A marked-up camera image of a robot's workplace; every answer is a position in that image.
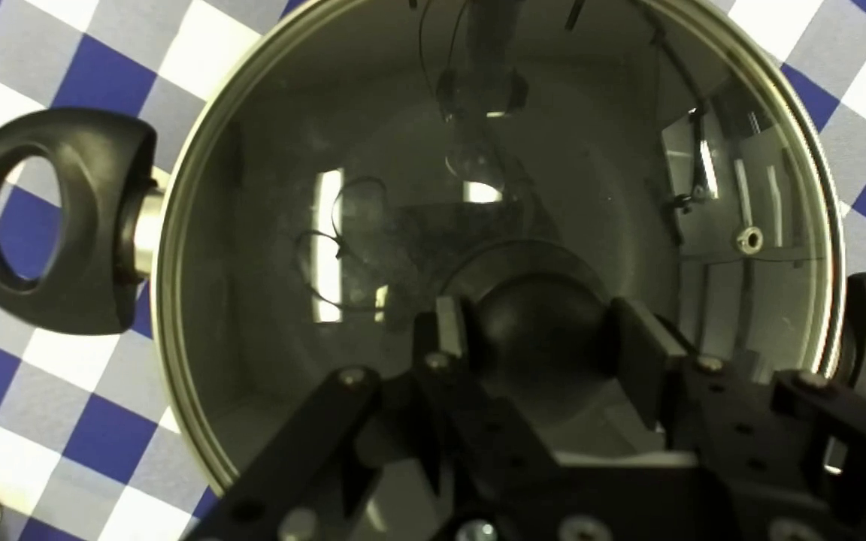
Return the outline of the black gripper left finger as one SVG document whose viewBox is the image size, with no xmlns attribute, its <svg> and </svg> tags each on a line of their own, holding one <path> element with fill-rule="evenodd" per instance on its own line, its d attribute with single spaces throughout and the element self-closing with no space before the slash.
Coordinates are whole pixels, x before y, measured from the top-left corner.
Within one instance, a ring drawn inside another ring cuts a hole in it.
<svg viewBox="0 0 866 541">
<path fill-rule="evenodd" d="M 448 384 L 463 396 L 486 396 L 489 384 L 475 366 L 471 331 L 475 323 L 463 303 L 451 295 L 438 295 L 428 308 L 413 315 L 410 371 L 433 384 Z"/>
</svg>

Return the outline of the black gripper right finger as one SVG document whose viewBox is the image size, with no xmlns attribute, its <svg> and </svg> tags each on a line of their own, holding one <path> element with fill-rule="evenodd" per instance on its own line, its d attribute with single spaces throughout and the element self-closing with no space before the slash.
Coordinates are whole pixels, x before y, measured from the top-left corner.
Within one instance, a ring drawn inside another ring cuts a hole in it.
<svg viewBox="0 0 866 541">
<path fill-rule="evenodd" d="M 690 344 L 636 300 L 611 306 L 611 368 L 636 413 L 693 413 L 706 368 Z"/>
</svg>

